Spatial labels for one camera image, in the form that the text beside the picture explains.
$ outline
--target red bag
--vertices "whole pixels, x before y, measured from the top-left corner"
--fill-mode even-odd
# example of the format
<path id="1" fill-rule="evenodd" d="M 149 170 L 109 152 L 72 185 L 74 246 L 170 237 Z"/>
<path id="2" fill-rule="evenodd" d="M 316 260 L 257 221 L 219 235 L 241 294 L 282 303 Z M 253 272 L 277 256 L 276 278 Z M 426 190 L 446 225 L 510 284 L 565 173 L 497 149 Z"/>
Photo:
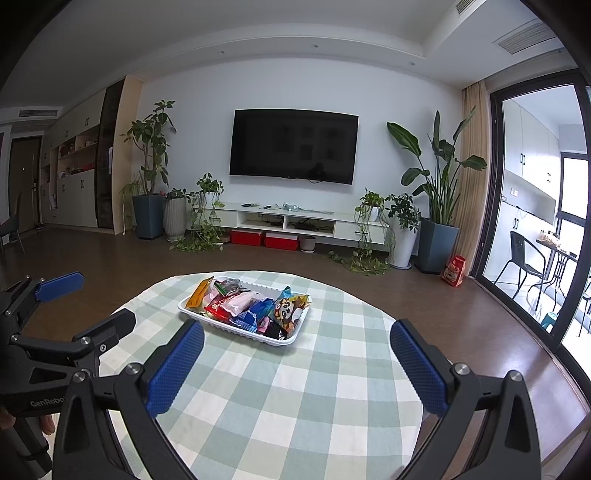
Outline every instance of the red bag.
<path id="1" fill-rule="evenodd" d="M 441 279 L 452 287 L 459 287 L 464 277 L 464 268 L 466 268 L 466 259 L 456 255 L 445 267 Z"/>

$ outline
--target pothos plant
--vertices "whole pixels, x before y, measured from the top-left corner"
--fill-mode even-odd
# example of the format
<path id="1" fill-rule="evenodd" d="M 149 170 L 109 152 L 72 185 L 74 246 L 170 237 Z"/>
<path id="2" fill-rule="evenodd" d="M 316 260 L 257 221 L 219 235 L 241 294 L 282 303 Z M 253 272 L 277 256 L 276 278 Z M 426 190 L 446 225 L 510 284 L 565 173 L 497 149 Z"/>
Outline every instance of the pothos plant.
<path id="1" fill-rule="evenodd" d="M 360 205 L 355 207 L 355 223 L 359 228 L 357 231 L 357 234 L 359 235 L 357 249 L 353 250 L 350 262 L 347 262 L 333 251 L 329 252 L 329 257 L 334 261 L 347 266 L 348 269 L 354 272 L 362 272 L 366 275 L 386 273 L 389 269 L 388 264 L 373 257 L 374 252 L 371 248 L 372 238 L 369 229 L 369 219 L 372 209 L 377 207 L 378 221 L 382 225 L 385 235 L 386 229 L 389 228 L 388 221 L 385 217 L 385 203 L 390 200 L 391 196 L 382 197 L 379 193 L 365 189 L 365 195 L 359 199 L 361 202 Z"/>
<path id="2" fill-rule="evenodd" d="M 166 147 L 166 138 L 163 128 L 170 124 L 174 133 L 176 129 L 173 121 L 168 116 L 166 110 L 173 107 L 174 100 L 160 100 L 156 102 L 155 109 L 143 120 L 131 122 L 131 128 L 124 134 L 127 138 L 124 142 L 133 141 L 144 155 L 144 164 L 139 168 L 142 182 L 144 184 L 144 193 L 152 195 L 156 186 L 158 174 L 162 181 L 168 186 L 168 152 Z"/>
<path id="3" fill-rule="evenodd" d="M 449 143 L 439 136 L 440 115 L 439 111 L 437 111 L 433 124 L 433 137 L 429 138 L 435 155 L 436 171 L 433 174 L 429 169 L 425 168 L 421 161 L 422 152 L 418 146 L 417 137 L 401 125 L 387 122 L 388 131 L 399 145 L 417 157 L 421 168 L 409 168 L 402 175 L 401 183 L 406 187 L 414 182 L 417 177 L 425 177 L 425 183 L 419 185 L 414 190 L 413 195 L 416 196 L 422 192 L 427 194 L 429 197 L 429 219 L 433 223 L 451 225 L 453 211 L 459 198 L 459 195 L 456 195 L 456 175 L 460 168 L 472 168 L 477 171 L 486 168 L 486 161 L 478 155 L 471 155 L 463 161 L 456 158 L 457 139 L 468 126 L 475 112 L 476 107 L 473 107 L 470 114 L 457 126 L 456 132 L 453 134 L 453 143 Z"/>
<path id="4" fill-rule="evenodd" d="M 190 205 L 191 234 L 189 237 L 185 237 L 174 244 L 171 248 L 191 252 L 213 250 L 218 247 L 220 250 L 223 250 L 220 241 L 222 221 L 216 212 L 216 207 L 224 207 L 224 204 L 219 200 L 219 196 L 223 192 L 223 184 L 220 180 L 213 179 L 210 173 L 204 174 L 196 184 L 199 186 L 197 192 L 186 192 L 183 190 L 183 194 Z M 216 194 L 210 206 L 205 205 L 205 193 Z"/>

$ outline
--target black tv screen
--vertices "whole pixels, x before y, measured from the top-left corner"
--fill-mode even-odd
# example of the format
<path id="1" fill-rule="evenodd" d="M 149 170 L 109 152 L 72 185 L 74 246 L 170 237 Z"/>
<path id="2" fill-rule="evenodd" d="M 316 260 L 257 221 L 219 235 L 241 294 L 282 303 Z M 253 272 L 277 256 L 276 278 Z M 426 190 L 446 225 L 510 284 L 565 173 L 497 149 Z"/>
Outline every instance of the black tv screen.
<path id="1" fill-rule="evenodd" d="M 359 117 L 311 110 L 236 110 L 230 175 L 353 183 Z"/>

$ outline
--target black chair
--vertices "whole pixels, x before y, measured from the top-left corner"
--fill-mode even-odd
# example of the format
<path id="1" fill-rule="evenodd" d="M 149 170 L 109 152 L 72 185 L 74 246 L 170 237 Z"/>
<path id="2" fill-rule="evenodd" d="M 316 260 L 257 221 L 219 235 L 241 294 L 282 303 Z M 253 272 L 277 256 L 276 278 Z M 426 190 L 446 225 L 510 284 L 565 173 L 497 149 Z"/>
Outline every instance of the black chair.
<path id="1" fill-rule="evenodd" d="M 529 245 L 531 245 L 533 247 L 533 249 L 536 252 L 538 252 L 540 254 L 542 259 L 544 260 L 544 269 L 543 269 L 544 272 L 546 271 L 546 257 L 544 256 L 544 254 L 542 252 L 540 252 L 538 247 L 536 247 L 533 243 L 531 243 L 527 238 L 525 238 L 520 233 L 517 233 L 514 230 L 512 230 L 511 232 L 509 232 L 509 234 L 511 236 L 511 259 L 505 264 L 505 266 L 503 267 L 503 270 L 501 270 L 501 273 L 499 273 L 499 276 L 496 278 L 496 280 L 493 283 L 496 284 L 499 281 L 499 278 L 501 277 L 501 275 L 503 274 L 503 272 L 507 268 L 507 265 L 509 265 L 510 263 L 514 263 L 515 265 L 517 265 L 519 267 L 519 279 L 517 280 L 517 290 L 515 291 L 515 294 L 511 297 L 512 299 L 514 299 L 517 296 L 517 294 L 519 293 L 519 291 L 521 290 L 521 287 L 524 285 L 525 280 L 527 279 L 527 275 L 533 275 L 535 277 L 538 277 L 542 281 L 544 280 L 544 273 L 543 272 L 538 272 L 534 267 L 525 263 L 525 244 L 528 243 Z M 521 270 L 525 271 L 525 277 L 523 279 L 523 282 L 521 281 Z M 538 293 L 538 301 L 535 304 L 536 310 L 538 309 L 538 305 L 540 304 L 541 296 L 542 296 L 542 289 L 540 288 L 540 292 Z"/>
<path id="2" fill-rule="evenodd" d="M 18 215 L 21 210 L 21 193 L 18 194 L 17 197 L 17 207 L 14 210 L 14 215 L 12 215 L 6 222 L 0 225 L 0 249 L 2 250 L 2 255 L 4 255 L 4 246 L 2 244 L 2 237 L 4 235 L 10 235 L 11 233 L 16 233 L 18 238 L 18 243 L 21 244 L 22 253 L 25 252 L 25 248 L 21 242 L 21 236 L 18 233 Z"/>
<path id="3" fill-rule="evenodd" d="M 583 311 L 583 321 L 581 322 L 581 328 L 579 330 L 579 336 L 581 336 L 581 332 L 583 331 L 583 324 L 585 323 L 585 315 L 591 315 L 591 306 L 589 306 L 589 301 L 591 301 L 591 277 L 587 279 L 587 285 L 585 285 L 585 290 L 583 291 L 583 300 L 585 301 L 585 309 Z M 591 328 L 591 320 L 587 325 L 587 333 L 589 333 L 589 329 Z"/>

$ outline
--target blue gripper pad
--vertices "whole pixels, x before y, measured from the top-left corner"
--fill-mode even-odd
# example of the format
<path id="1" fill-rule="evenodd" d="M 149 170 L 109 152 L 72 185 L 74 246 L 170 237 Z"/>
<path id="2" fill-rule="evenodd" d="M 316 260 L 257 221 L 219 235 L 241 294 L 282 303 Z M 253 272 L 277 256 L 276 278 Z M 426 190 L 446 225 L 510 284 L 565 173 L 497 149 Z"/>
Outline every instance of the blue gripper pad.
<path id="1" fill-rule="evenodd" d="M 144 364 L 142 375 L 146 409 L 152 418 L 168 411 L 197 357 L 205 332 L 199 322 L 187 320 L 166 345 L 159 346 Z"/>
<path id="2" fill-rule="evenodd" d="M 84 277 L 80 272 L 72 272 L 52 280 L 40 283 L 35 292 L 37 301 L 52 301 L 73 291 L 80 290 L 84 285 Z"/>
<path id="3" fill-rule="evenodd" d="M 402 321 L 392 325 L 390 345 L 425 410 L 443 417 L 448 408 L 447 385 Z"/>

